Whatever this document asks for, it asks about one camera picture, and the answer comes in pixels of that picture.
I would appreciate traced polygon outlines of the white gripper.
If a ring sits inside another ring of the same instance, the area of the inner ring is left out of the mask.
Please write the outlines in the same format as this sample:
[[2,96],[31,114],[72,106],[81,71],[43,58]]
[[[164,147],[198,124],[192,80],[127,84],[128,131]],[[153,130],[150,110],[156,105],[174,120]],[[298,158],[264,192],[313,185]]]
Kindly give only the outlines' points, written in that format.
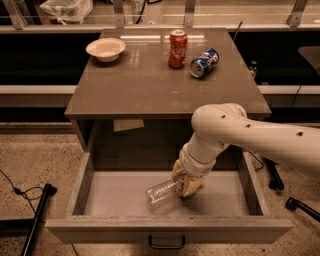
[[209,163],[200,163],[195,160],[188,152],[187,146],[184,145],[179,153],[179,160],[176,160],[173,165],[171,174],[173,180],[187,174],[183,177],[182,196],[188,197],[194,194],[204,182],[202,177],[207,176],[215,164],[216,160]]

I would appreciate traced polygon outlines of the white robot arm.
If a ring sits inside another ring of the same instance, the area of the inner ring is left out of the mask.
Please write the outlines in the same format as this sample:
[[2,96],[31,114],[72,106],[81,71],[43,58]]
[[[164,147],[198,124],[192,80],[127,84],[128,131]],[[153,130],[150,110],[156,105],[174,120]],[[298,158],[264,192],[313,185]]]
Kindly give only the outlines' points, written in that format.
[[251,120],[234,103],[204,105],[192,115],[193,135],[179,153],[172,178],[182,195],[194,194],[217,156],[235,145],[320,179],[320,130]]

